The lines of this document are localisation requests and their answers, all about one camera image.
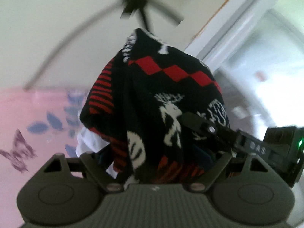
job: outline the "wall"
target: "wall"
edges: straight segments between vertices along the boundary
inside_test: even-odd
[[[304,34],[304,0],[279,0],[274,9]]]
[[[51,50],[76,26],[117,0],[0,0],[0,89],[24,86]],[[184,21],[174,27],[149,9],[154,32],[184,49],[225,0],[161,0]],[[89,87],[134,28],[118,9],[89,28],[55,59],[37,87]]]
[[[55,153],[76,157],[75,134],[82,127],[77,111],[86,95],[81,90],[0,91],[1,228],[24,223],[18,192]]]
[[[300,223],[302,223],[302,226],[304,225],[304,215],[303,215],[303,207],[304,207],[304,193],[303,193],[303,176],[300,179],[299,183],[296,183],[294,187],[292,188],[292,191],[295,196],[295,203],[294,208],[291,211],[289,218],[288,218],[288,224],[290,224],[292,227],[296,227]]]
[[[304,85],[303,52],[304,43],[270,12],[226,63],[239,83],[245,84],[268,110],[278,127],[304,126],[304,116],[297,113],[304,100],[293,88]],[[256,77],[259,71],[265,75],[263,82]]]

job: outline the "purple butterfly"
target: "purple butterfly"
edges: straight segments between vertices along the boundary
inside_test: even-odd
[[[35,151],[29,144],[26,143],[19,129],[15,134],[13,149],[10,152],[0,150],[0,155],[9,159],[12,166],[21,173],[28,171],[24,160],[29,160],[37,157]]]

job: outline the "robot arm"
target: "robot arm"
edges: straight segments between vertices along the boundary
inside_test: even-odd
[[[108,147],[80,158],[56,154],[18,194],[23,228],[288,227],[295,201],[290,187],[304,167],[302,129],[270,128],[259,141],[192,113],[180,123],[215,136],[238,157],[224,153],[192,184],[131,184],[124,190],[103,170],[111,164]]]

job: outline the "screw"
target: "screw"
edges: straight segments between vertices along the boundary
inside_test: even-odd
[[[190,189],[196,192],[203,191],[205,188],[206,188],[205,185],[202,183],[192,183],[190,185]]]
[[[214,128],[214,127],[209,127],[209,131],[210,131],[211,133],[214,133],[214,132],[215,132],[215,128]]]
[[[110,192],[117,192],[122,189],[121,185],[119,183],[110,183],[107,185],[107,190]]]

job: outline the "red diamond pattern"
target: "red diamond pattern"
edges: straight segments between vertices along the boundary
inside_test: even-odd
[[[133,63],[137,63],[141,69],[147,74],[152,75],[159,71],[163,71],[165,74],[167,74],[172,80],[175,82],[179,82],[187,77],[191,77],[194,79],[201,87],[208,86],[210,84],[214,84],[216,88],[221,93],[221,89],[216,81],[212,81],[208,75],[203,73],[202,71],[198,71],[194,74],[189,75],[187,72],[185,72],[183,69],[181,69],[177,65],[172,65],[168,68],[161,69],[156,62],[152,59],[151,56],[146,56],[143,58],[140,58],[136,61],[129,60],[128,65],[131,65]]]
[[[136,60],[136,63],[141,67],[141,69],[147,74],[155,74],[162,69],[153,61],[152,57],[147,56]]]
[[[190,75],[201,87],[210,85],[213,81],[203,73],[202,71],[198,71],[194,74]]]
[[[179,66],[173,65],[169,68],[163,69],[163,71],[174,81],[178,82],[188,77],[189,75],[182,70]]]
[[[219,87],[218,83],[216,81],[214,81],[213,84],[216,86],[216,88],[219,90],[219,92],[222,93],[221,88]]]

